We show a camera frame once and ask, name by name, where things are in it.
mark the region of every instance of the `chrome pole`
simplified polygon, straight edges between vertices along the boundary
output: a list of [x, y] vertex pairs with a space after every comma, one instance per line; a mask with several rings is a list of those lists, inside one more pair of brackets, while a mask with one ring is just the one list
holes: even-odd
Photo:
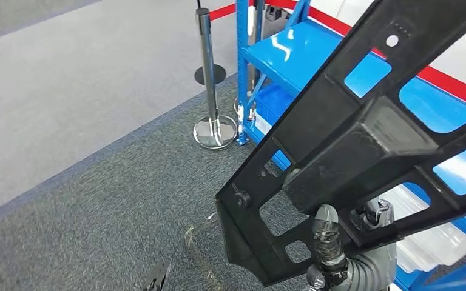
[[195, 14], [201, 38], [203, 77], [204, 85], [206, 86], [208, 116], [201, 118], [194, 126], [194, 139], [199, 145], [207, 149], [218, 150], [230, 145], [235, 139], [237, 136], [237, 125], [231, 117], [218, 114], [209, 11], [206, 8], [198, 8]]

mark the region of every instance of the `carpet floor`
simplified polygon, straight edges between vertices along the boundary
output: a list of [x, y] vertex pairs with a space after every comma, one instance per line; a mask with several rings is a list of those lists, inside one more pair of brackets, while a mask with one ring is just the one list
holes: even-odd
[[[231, 116], [235, 78], [217, 89]], [[142, 290], [164, 259], [168, 290], [260, 290], [206, 220], [254, 146], [199, 147], [192, 128], [205, 113], [200, 94], [0, 207], [0, 290]]]

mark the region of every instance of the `black plastic frame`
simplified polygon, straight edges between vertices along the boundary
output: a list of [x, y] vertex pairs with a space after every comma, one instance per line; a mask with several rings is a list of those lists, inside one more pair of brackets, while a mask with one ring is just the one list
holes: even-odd
[[[352, 199], [344, 197], [343, 201], [336, 201], [332, 196], [330, 201], [323, 201], [340, 206], [337, 207], [340, 223], [351, 238], [345, 245], [346, 252], [349, 255], [365, 252], [465, 216], [466, 195], [455, 194], [434, 174], [433, 167], [466, 150], [466, 125], [450, 133], [433, 132], [399, 101], [401, 88], [464, 33], [466, 1], [374, 1], [276, 125], [217, 193], [228, 260], [247, 268], [265, 286], [306, 272], [313, 258], [293, 263], [285, 247], [301, 240], [313, 250], [313, 218], [311, 216], [288, 232], [274, 236], [262, 221], [259, 208], [282, 189], [287, 175], [275, 177], [261, 172], [278, 150], [291, 161], [285, 174], [305, 168], [348, 130], [347, 124], [352, 124], [371, 102], [379, 98], [389, 99], [418, 130], [434, 141], [437, 150], [412, 163], [408, 159], [405, 163], [395, 160], [393, 164], [386, 164], [389, 168], [398, 165], [402, 170], [393, 179], [378, 181], [366, 191], [358, 190], [350, 197]], [[389, 35], [398, 36], [396, 46], [385, 44]], [[344, 84], [344, 79], [374, 47], [383, 52], [392, 71], [363, 98], [358, 98]], [[421, 186], [431, 199], [430, 207], [370, 232], [361, 232], [353, 226], [349, 219], [353, 207], [403, 182]], [[307, 208], [297, 208], [305, 214], [313, 214], [317, 207], [311, 204]]]

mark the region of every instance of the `white container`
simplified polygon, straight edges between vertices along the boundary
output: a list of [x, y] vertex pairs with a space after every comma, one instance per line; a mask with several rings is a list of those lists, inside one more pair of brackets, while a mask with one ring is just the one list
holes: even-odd
[[[385, 192], [380, 199], [392, 203], [396, 220], [428, 208], [427, 203], [404, 185]], [[428, 272], [437, 265], [451, 266], [465, 255], [466, 234], [450, 222], [397, 242], [397, 264], [407, 273]]]

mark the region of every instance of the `red barrier tape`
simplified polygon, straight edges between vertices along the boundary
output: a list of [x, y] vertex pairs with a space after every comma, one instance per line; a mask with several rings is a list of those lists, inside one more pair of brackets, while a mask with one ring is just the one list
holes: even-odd
[[210, 20], [216, 20], [231, 13], [235, 13], [235, 3], [210, 11]]
[[[296, 2], [293, 0], [266, 0], [265, 4], [281, 8], [294, 9]], [[216, 11], [219, 11], [217, 12], [218, 17], [213, 18], [212, 13], [215, 13]], [[231, 4], [223, 8], [211, 11], [210, 18], [213, 20], [228, 15], [224, 14], [224, 12], [226, 11], [228, 12], [228, 14], [234, 13], [235, 4]], [[313, 7], [310, 7], [308, 15], [310, 15], [310, 17], [314, 18], [315, 20], [321, 22], [322, 24], [325, 24], [329, 28], [335, 30], [336, 32], [340, 33], [341, 35], [346, 35], [349, 32], [349, 30], [351, 30], [351, 27], [349, 25]], [[377, 50], [375, 50], [374, 52], [380, 56], [383, 56], [381, 52], [378, 52]], [[445, 73], [442, 73], [441, 71], [434, 69], [430, 66], [425, 67], [418, 74], [418, 76], [466, 102], [466, 83], [460, 82], [457, 79], [454, 79], [453, 77], [446, 75]]]

